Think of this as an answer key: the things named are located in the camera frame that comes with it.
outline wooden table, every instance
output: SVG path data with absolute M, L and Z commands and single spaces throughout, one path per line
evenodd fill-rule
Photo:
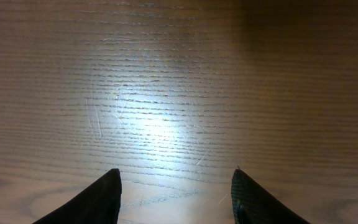
M 234 223 L 237 165 L 358 223 L 358 1 L 0 0 L 0 224 L 112 168 L 119 223 Z

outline brown wooden tabletop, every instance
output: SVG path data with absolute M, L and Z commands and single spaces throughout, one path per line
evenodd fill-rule
M 237 166 L 358 223 L 358 1 L 0 0 L 0 224 L 112 168 L 121 224 L 233 224 Z

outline wood grain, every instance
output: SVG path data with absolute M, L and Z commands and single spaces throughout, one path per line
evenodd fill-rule
M 0 224 L 111 168 L 120 223 L 234 223 L 237 165 L 358 223 L 358 1 L 0 0 Z

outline black object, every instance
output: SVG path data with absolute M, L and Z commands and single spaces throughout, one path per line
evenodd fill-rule
M 307 224 L 245 172 L 234 171 L 231 198 L 236 224 Z
M 120 206 L 121 177 L 118 169 L 112 169 L 35 224 L 116 224 Z
M 117 224 L 121 188 L 119 170 L 112 169 L 34 224 Z M 236 224 L 308 223 L 240 169 L 234 171 L 231 197 Z

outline wooden surface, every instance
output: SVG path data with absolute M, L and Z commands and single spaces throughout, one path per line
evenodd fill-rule
M 0 0 L 0 224 L 111 168 L 120 223 L 234 223 L 240 166 L 358 223 L 358 1 Z

